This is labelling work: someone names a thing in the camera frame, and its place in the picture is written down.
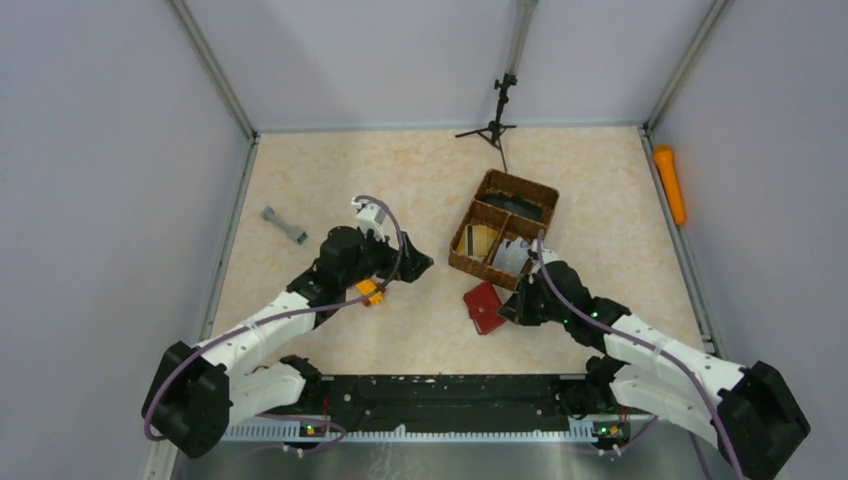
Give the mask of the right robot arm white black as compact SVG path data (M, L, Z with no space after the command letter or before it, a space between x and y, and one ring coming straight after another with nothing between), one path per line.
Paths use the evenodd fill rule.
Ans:
M522 326L552 322L598 351L587 364L589 404L648 412L715 447L747 479L773 479L811 432L782 374L745 367L661 332L628 307L590 293L566 262L520 277L499 310Z

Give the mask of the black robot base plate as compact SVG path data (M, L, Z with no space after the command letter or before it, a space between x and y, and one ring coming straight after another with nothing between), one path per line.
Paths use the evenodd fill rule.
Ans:
M347 432L564 431L589 416L622 417L582 374L335 375L311 381L281 415L333 421Z

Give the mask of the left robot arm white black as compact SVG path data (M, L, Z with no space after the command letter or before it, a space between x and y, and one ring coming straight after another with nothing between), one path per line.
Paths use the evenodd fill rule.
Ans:
M217 337L179 341L162 356L141 410L145 436L169 441L189 458L208 453L226 430L271 409L308 413L319 404L317 371L301 358L261 362L285 343L351 305L357 283L378 278L413 283L434 264L406 232L392 246L372 231L329 231L318 257L259 312Z

